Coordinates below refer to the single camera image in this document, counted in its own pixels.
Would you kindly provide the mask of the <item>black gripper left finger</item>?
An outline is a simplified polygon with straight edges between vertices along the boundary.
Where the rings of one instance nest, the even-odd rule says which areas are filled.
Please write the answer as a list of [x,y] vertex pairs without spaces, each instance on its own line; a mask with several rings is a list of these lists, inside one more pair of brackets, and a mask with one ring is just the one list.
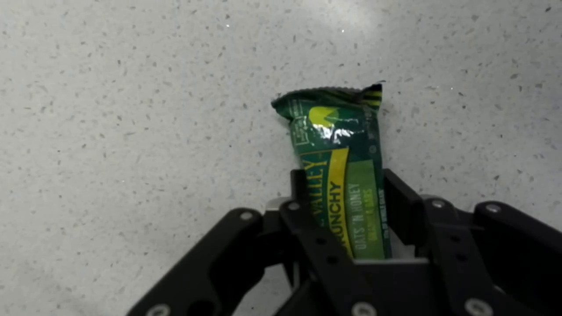
[[274,316],[354,316],[364,288],[346,251],[318,227],[304,170],[292,172],[292,197],[276,211],[227,213],[127,316],[234,316],[273,265],[294,293]]

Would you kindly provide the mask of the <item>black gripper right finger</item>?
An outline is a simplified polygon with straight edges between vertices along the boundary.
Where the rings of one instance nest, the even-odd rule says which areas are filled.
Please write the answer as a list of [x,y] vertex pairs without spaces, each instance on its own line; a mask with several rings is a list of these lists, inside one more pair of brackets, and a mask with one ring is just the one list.
[[396,316],[562,316],[562,232],[499,200],[462,211],[383,174],[390,228],[415,249],[394,269]]

